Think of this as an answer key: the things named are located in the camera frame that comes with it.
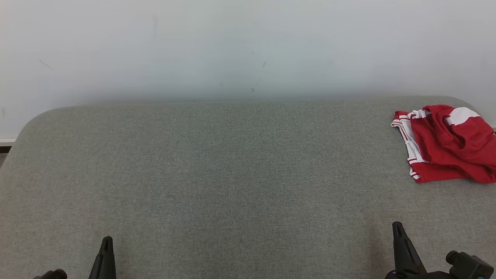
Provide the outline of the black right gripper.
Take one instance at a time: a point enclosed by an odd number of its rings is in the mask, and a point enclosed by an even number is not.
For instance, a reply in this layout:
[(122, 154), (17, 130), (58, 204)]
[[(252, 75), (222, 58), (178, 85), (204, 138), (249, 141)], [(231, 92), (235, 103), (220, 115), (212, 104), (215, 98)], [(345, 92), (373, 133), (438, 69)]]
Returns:
[(392, 224), (395, 271), (386, 274), (385, 279), (453, 279), (452, 275), (442, 271), (427, 273), (413, 243), (408, 237), (403, 224)]

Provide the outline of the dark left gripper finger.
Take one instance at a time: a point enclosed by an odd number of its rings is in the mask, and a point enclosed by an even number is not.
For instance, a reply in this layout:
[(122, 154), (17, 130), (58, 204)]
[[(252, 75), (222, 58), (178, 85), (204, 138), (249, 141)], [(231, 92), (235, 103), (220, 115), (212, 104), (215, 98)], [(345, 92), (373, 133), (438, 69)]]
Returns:
[(116, 267), (113, 238), (106, 236), (102, 239), (89, 279), (116, 279)]

